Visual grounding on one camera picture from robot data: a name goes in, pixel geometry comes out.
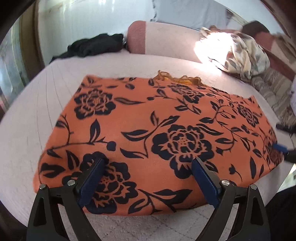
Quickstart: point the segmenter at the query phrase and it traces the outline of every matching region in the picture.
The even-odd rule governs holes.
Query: black fabric
[[[92,39],[81,39],[68,46],[68,51],[60,56],[52,57],[52,61],[57,58],[70,58],[73,56],[86,57],[102,53],[118,52],[123,47],[123,35],[100,34]]]
[[[252,38],[255,38],[256,34],[260,32],[269,33],[269,30],[258,21],[250,22],[242,28],[242,33]]]
[[[267,204],[271,241],[296,240],[296,186],[277,193]]]

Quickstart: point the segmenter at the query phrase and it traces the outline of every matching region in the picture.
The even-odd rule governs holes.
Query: metal screw
[[[228,180],[222,180],[221,183],[224,185],[224,186],[229,186],[230,182]]]
[[[43,189],[45,189],[45,188],[46,188],[46,185],[45,185],[45,184],[43,184],[43,183],[40,184],[40,186],[39,186],[39,189],[40,189],[40,190],[43,190]]]
[[[73,186],[75,184],[75,180],[69,180],[67,184],[68,186]]]
[[[250,188],[252,188],[253,190],[256,190],[257,189],[257,186],[255,184],[251,184],[250,185]]]

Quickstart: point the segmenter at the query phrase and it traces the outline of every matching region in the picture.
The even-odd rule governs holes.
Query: folded garment
[[[118,52],[123,47],[123,35],[100,34],[92,39],[81,39],[68,46],[68,51],[60,56],[52,57],[52,61],[57,58],[70,58],[73,56],[86,57],[102,53]]]
[[[201,29],[200,41],[211,61],[221,70],[239,74],[241,80],[251,83],[256,76],[269,68],[270,62],[256,41],[238,31],[225,33]]]
[[[190,80],[199,85],[180,84]],[[34,190],[77,179],[96,158],[105,173],[85,211],[173,213],[205,204],[191,172],[199,157],[220,179],[248,186],[283,159],[256,99],[201,86],[198,77],[86,76],[49,137]]]

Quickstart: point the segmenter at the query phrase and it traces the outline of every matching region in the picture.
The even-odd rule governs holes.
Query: orange floral fabric
[[[282,161],[255,98],[169,80],[86,76],[61,113],[34,177],[58,187],[97,157],[105,173],[85,208],[172,213],[205,204],[191,173],[199,157],[220,179],[248,186]]]

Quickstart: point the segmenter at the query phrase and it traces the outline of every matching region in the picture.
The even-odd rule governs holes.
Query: orange cloth
[[[162,79],[86,76],[46,144],[35,191],[77,179],[101,157],[106,170],[89,212],[172,213],[205,204],[190,169],[195,157],[239,186],[282,161],[254,97]]]

